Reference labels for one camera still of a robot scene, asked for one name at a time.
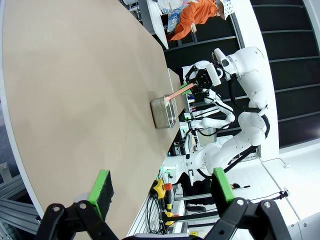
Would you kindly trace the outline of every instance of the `wooden stick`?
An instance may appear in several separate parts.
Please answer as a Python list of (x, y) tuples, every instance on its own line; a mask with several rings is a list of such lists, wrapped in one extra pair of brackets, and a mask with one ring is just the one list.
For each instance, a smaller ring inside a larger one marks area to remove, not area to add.
[(174, 99), (175, 97), (179, 96), (180, 94), (183, 94), (185, 91), (188, 91), (189, 89), (192, 89), (195, 85), (193, 83), (188, 84), (187, 86), (184, 86), (183, 88), (179, 89), (178, 91), (175, 91), (174, 93), (170, 94), (169, 96), (164, 98), (164, 101), (170, 101), (171, 99)]

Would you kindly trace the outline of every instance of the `metal container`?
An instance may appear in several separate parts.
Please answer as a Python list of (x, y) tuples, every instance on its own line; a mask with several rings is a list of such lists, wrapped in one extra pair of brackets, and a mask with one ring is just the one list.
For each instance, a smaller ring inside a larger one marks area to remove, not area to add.
[(157, 129), (172, 129), (176, 124), (177, 119), (174, 108), (176, 100), (167, 101), (166, 105), (165, 97), (167, 96), (164, 95), (150, 102), (154, 124)]

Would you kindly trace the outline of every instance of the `orange shirt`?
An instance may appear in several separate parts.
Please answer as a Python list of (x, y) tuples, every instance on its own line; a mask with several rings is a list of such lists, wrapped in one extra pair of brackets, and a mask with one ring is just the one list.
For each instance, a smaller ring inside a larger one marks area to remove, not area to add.
[(197, 0), (198, 3), (191, 2), (181, 11), (180, 22), (174, 29), (174, 36), (171, 40), (184, 38), (194, 24), (204, 24), (209, 17), (214, 17), (218, 8), (214, 0)]

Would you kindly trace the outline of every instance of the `green object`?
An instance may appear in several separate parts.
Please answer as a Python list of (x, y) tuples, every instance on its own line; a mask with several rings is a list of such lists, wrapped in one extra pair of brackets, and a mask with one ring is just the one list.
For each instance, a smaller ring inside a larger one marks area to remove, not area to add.
[[(179, 89), (182, 89), (182, 88), (184, 88), (184, 87), (187, 86), (187, 85), (188, 85), (188, 83), (185, 83), (185, 84), (181, 85)], [(186, 95), (186, 94), (192, 94), (191, 90), (189, 89), (189, 90), (184, 91), (184, 92), (182, 93), (182, 95)]]
[(88, 201), (94, 206), (100, 217), (104, 220), (107, 216), (114, 188), (109, 170), (100, 170), (95, 180)]
[(232, 191), (232, 188), (227, 179), (224, 169), (221, 167), (216, 167), (213, 169), (213, 174), (216, 176), (216, 178), (220, 183), (225, 200), (227, 201), (228, 204), (230, 204), (235, 199), (235, 195), (234, 195), (234, 192)]

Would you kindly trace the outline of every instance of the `blue cloth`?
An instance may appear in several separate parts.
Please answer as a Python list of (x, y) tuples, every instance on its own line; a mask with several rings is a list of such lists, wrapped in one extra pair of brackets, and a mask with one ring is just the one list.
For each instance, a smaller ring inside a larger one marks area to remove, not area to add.
[(168, 33), (171, 33), (175, 30), (176, 26), (180, 22), (181, 11), (187, 6), (188, 5), (181, 5), (181, 7), (174, 9), (172, 14), (168, 15)]

